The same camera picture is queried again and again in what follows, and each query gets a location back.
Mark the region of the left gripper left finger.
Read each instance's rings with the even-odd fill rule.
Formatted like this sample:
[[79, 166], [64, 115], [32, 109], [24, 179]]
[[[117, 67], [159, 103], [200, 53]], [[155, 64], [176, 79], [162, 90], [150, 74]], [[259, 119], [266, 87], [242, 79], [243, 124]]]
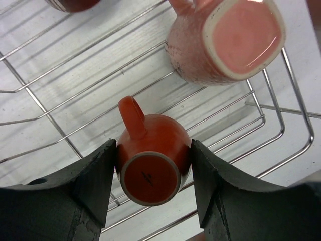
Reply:
[[1, 189], [1, 240], [99, 240], [105, 227], [116, 141], [35, 179]]

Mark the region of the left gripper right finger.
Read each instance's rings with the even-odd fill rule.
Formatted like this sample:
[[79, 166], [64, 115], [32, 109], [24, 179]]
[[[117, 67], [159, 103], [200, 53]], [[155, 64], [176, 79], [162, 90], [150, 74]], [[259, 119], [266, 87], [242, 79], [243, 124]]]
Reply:
[[278, 186], [191, 145], [195, 197], [206, 240], [320, 240], [320, 183]]

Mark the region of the red orange cup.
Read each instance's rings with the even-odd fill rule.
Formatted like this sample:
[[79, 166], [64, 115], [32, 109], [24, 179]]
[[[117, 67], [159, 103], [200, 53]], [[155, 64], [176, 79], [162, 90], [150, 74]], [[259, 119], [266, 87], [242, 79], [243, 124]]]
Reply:
[[125, 130], [117, 142], [116, 172], [124, 193], [142, 206], [169, 202], [191, 170], [191, 138], [176, 120], [145, 115], [127, 96], [118, 109]]

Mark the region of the pink cup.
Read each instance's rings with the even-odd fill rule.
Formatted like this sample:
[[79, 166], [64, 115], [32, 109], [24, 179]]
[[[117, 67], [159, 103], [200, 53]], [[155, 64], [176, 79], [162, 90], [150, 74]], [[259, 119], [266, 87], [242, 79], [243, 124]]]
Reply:
[[201, 85], [247, 80], [280, 53], [286, 28], [274, 1], [170, 1], [166, 40], [176, 73]]

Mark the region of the dark brown cup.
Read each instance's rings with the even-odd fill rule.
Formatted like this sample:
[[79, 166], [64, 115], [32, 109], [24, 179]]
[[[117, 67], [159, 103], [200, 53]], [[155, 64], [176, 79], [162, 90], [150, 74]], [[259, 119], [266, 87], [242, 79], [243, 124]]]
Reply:
[[50, 6], [67, 13], [77, 13], [88, 10], [100, 0], [45, 0]]

